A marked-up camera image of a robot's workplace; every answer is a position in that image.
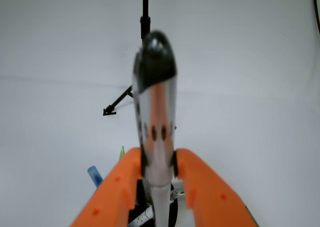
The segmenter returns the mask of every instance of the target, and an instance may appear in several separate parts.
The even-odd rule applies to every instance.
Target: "blue marker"
[[[88,174],[90,175],[93,183],[95,184],[95,187],[99,187],[99,185],[102,183],[103,179],[101,175],[99,174],[97,168],[95,166],[91,166],[88,168]]]

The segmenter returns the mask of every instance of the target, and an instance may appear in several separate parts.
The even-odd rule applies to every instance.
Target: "black stand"
[[[144,43],[145,36],[150,33],[151,18],[149,17],[148,2],[149,0],[142,0],[142,16],[140,18],[142,44]],[[115,110],[117,104],[119,104],[127,95],[132,98],[134,97],[131,90],[132,85],[125,92],[123,92],[123,94],[121,94],[120,97],[113,102],[113,104],[109,105],[107,108],[104,108],[103,116],[116,115],[117,112],[113,111]]]

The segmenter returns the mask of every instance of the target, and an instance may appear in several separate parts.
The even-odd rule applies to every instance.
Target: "black tripod leg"
[[[132,85],[123,92],[119,98],[116,99],[113,104],[109,105],[107,108],[103,109],[103,116],[115,115],[117,112],[113,112],[117,104],[119,104],[127,95],[133,98],[133,94],[131,93]]]

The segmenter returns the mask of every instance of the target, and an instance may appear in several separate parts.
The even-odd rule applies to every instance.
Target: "orange plastic base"
[[[255,227],[240,197],[198,156],[176,150],[178,178],[197,227]],[[72,227],[127,227],[141,179],[141,149],[128,151],[102,182]]]
[[[256,227],[240,197],[197,155],[177,149],[176,158],[196,227]]]
[[[72,227],[127,227],[135,208],[137,180],[141,179],[141,150],[129,150],[109,173]]]

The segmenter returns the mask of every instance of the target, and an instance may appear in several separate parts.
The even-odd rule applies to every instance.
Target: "green pen tip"
[[[122,146],[121,148],[121,152],[120,152],[120,156],[119,156],[119,160],[121,160],[121,158],[125,155],[125,147]]]

